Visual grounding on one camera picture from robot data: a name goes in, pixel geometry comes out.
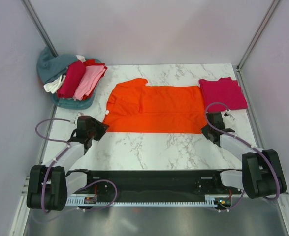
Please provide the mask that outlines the magenta t shirt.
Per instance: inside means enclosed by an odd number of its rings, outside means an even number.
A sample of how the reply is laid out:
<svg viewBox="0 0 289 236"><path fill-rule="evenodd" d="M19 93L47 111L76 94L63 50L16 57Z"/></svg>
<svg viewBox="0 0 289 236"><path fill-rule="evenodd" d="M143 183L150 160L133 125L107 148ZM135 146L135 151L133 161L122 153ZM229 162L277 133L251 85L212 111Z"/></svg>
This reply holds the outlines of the magenta t shirt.
<svg viewBox="0 0 289 236"><path fill-rule="evenodd" d="M247 109L248 104L242 93L241 87L236 80L220 78L217 81L199 80L205 107L216 103L208 108L209 113L223 112L227 108L218 103L224 103L230 110Z"/></svg>

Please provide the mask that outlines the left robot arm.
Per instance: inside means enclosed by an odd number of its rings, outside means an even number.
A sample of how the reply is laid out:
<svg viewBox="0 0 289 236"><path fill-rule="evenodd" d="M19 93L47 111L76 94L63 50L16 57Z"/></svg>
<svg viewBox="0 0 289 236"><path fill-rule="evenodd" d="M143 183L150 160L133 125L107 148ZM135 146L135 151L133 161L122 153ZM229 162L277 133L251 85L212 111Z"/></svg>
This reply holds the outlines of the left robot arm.
<svg viewBox="0 0 289 236"><path fill-rule="evenodd" d="M88 152L93 141L104 136L109 125L91 116L79 116L70 138L60 140L40 134L38 128L45 122L36 125L36 134L47 141L63 143L65 147L50 161L31 168L26 204L29 209L39 209L48 214L63 210L68 196L76 191L91 193L94 190L95 182L87 172L71 171L71 167Z"/></svg>

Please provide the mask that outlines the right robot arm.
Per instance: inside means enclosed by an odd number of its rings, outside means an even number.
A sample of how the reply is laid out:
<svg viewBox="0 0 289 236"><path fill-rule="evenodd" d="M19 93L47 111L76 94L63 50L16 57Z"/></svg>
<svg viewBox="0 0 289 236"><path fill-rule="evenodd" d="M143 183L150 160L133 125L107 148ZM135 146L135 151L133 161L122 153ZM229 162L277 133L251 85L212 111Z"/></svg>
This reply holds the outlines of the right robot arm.
<svg viewBox="0 0 289 236"><path fill-rule="evenodd" d="M241 170L224 170L212 181L213 190L224 193L230 187L244 190L251 198L276 199L285 193L287 184L278 153L263 150L241 139L231 128L226 128L225 116L207 113L201 132L213 144L233 154L242 162Z"/></svg>

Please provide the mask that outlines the orange t shirt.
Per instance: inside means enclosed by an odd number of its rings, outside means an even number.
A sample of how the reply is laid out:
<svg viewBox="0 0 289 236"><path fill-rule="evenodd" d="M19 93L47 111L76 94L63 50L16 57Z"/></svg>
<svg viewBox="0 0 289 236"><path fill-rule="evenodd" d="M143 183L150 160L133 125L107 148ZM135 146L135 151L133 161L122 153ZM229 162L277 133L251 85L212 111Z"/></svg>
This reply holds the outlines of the orange t shirt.
<svg viewBox="0 0 289 236"><path fill-rule="evenodd" d="M207 124L199 86L149 86L136 78L116 84L103 122L110 132L199 134Z"/></svg>

